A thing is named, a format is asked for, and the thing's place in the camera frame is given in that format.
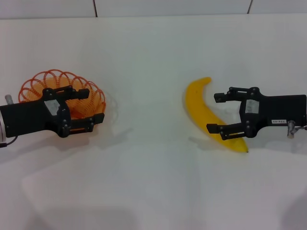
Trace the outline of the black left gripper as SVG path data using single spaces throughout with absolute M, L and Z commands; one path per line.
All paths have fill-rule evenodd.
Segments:
M 43 90 L 40 99 L 24 103 L 14 103 L 0 107 L 1 128 L 5 137 L 12 138 L 25 134 L 49 130 L 65 138 L 70 133 L 92 132 L 101 124 L 105 114 L 71 120 L 67 100 L 82 100 L 89 97 L 89 89 L 75 90 L 71 85 Z

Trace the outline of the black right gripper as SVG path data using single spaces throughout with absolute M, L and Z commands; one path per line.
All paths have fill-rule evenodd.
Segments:
M 307 96 L 265 96 L 259 88 L 230 87 L 226 93 L 215 93 L 216 103 L 239 101 L 241 123 L 231 125 L 207 124 L 210 134 L 220 134 L 222 140 L 254 138 L 265 127 L 307 125 Z

